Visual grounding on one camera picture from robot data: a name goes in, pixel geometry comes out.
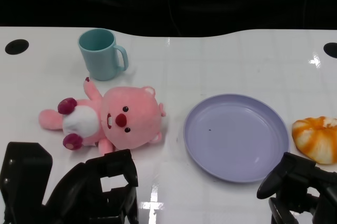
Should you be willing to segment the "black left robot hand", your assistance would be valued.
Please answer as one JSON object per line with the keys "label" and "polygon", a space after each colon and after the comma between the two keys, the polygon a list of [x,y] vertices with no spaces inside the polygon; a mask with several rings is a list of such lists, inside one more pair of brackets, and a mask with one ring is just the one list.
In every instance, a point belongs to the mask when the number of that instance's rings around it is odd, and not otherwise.
{"label": "black left robot hand", "polygon": [[5,223],[138,223],[138,178],[131,152],[81,162],[43,202],[53,164],[36,142],[7,145],[1,169]]}

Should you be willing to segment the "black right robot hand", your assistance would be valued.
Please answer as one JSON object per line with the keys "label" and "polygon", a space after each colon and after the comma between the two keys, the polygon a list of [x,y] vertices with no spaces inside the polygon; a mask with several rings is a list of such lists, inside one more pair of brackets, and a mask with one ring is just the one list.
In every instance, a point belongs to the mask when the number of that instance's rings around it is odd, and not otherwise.
{"label": "black right robot hand", "polygon": [[271,223],[298,223],[293,212],[311,213],[313,223],[336,223],[336,172],[289,152],[265,177],[256,195],[269,200]]}

